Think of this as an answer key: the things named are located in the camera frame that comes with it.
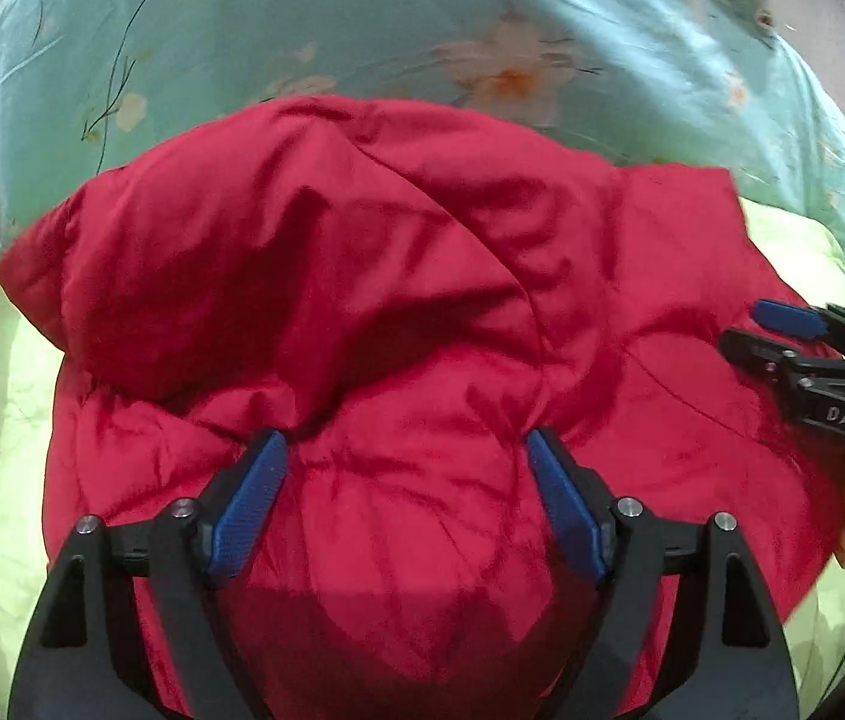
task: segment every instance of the red fabric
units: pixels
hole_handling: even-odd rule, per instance
[[[80,514],[151,517],[261,427],[288,432],[269,528],[221,599],[280,720],[531,717],[591,602],[539,503],[534,426],[664,517],[734,512],[783,615],[841,526],[843,450],[783,425],[715,347],[753,329],[754,300],[798,302],[722,170],[617,170],[474,113],[296,98],[90,181],[0,281],[66,353],[51,554]]]

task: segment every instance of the light green blanket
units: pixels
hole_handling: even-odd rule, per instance
[[[845,262],[821,224],[742,201],[750,236],[810,303],[845,306]],[[0,289],[0,716],[45,579],[40,508],[51,405],[61,354]],[[845,650],[845,572],[831,562],[786,624],[803,716],[819,702]]]

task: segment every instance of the quilted fabric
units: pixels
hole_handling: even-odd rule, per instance
[[[264,425],[290,471],[221,595],[279,718],[522,718],[587,624],[524,440],[664,517],[737,515],[783,617],[843,520],[844,450],[721,360],[798,302],[722,170],[619,170],[423,103],[296,98],[83,186],[0,281],[65,352],[51,555],[80,514],[150,517]],[[672,586],[630,704],[646,697]],[[140,586],[164,699],[182,707]]]

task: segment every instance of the red jacket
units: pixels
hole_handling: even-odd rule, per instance
[[[716,349],[754,300],[798,302],[722,170],[295,98],[88,182],[0,281],[66,353],[50,554],[80,515],[151,517],[261,427],[288,433],[269,527],[221,597],[279,720],[531,717],[592,600],[539,503],[537,425],[656,514],[733,512],[783,616],[843,520],[844,450],[784,425]],[[181,707],[144,586],[139,608]]]

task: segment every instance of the bed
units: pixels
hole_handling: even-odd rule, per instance
[[[771,0],[0,0],[0,254],[154,143],[331,92],[479,108],[620,164],[728,167],[782,278],[845,306],[845,117]],[[45,576],[58,366],[0,290],[2,716]],[[808,715],[845,650],[837,565],[786,631]]]

